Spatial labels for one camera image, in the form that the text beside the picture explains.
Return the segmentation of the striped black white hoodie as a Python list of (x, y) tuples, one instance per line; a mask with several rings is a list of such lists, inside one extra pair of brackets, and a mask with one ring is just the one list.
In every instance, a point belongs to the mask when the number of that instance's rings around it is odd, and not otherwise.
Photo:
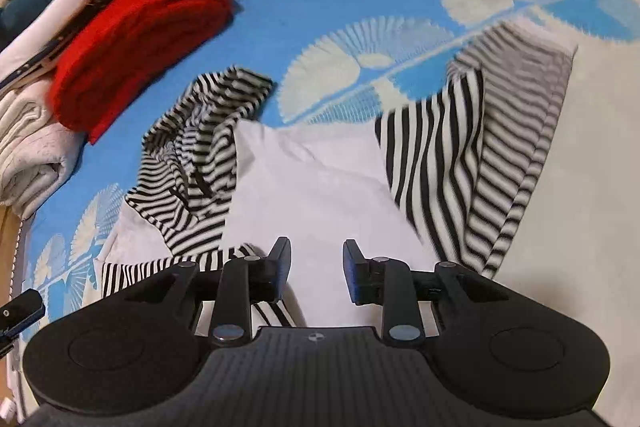
[(371, 257), (493, 277), (535, 190), (576, 42), (527, 18), (476, 36), (444, 87), (359, 124), (271, 128), (269, 79), (242, 68), (196, 78), (145, 132), (136, 185), (96, 258), (103, 295), (183, 261), (204, 271), (292, 246), (280, 303), (260, 326), (372, 325), (349, 301), (347, 239)]

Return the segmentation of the cream folded blanket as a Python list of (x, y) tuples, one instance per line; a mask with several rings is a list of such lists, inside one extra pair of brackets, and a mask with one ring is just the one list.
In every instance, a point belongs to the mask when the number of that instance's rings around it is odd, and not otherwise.
[(1, 99), (1, 204), (26, 220), (72, 175), (83, 133), (60, 124), (43, 78)]

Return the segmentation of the blue white fan-pattern bedsheet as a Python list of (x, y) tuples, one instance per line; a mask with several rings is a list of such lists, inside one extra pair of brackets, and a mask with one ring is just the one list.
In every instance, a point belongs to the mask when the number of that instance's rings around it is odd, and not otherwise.
[(203, 72), (276, 92), (264, 124), (364, 121), (437, 91), (473, 36), (518, 15), (577, 45), (552, 147), (498, 280), (585, 322), (611, 353), (597, 404), (639, 421), (639, 0), (239, 0), (233, 25), (151, 84), (21, 231), (16, 288), (47, 319), (99, 294), (94, 258), (134, 185), (146, 129)]

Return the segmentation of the red folded blanket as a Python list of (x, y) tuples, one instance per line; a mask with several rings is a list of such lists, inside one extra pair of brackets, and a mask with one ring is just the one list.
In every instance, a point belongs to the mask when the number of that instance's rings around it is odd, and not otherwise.
[(48, 102), (65, 128), (96, 143), (158, 75), (218, 35), (232, 0), (113, 0), (55, 67)]

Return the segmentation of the white folded blanket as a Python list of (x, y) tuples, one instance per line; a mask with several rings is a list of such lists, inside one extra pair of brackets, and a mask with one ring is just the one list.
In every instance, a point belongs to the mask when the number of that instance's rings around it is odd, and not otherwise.
[(2, 52), (1, 81), (50, 70), (81, 29), (114, 0), (51, 0)]

